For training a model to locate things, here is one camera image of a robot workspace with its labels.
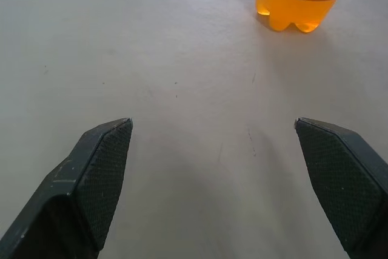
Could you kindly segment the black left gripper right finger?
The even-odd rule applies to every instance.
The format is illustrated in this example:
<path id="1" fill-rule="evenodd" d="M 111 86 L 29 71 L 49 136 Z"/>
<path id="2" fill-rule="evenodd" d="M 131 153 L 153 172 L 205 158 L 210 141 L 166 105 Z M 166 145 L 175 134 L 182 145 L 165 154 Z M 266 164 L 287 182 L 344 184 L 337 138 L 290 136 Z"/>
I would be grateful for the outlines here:
<path id="1" fill-rule="evenodd" d="M 388 259 L 388 163 L 356 132 L 310 118 L 294 128 L 318 201 L 350 259 Z"/>

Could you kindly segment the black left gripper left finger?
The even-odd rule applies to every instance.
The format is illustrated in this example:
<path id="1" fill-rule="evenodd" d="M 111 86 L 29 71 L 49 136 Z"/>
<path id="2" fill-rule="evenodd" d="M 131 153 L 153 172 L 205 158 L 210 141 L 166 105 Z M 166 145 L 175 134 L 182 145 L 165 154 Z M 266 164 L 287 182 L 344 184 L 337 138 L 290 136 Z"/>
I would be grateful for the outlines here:
<path id="1" fill-rule="evenodd" d="M 130 118 L 82 134 L 0 239 L 0 259 L 98 259 L 122 191 Z"/>

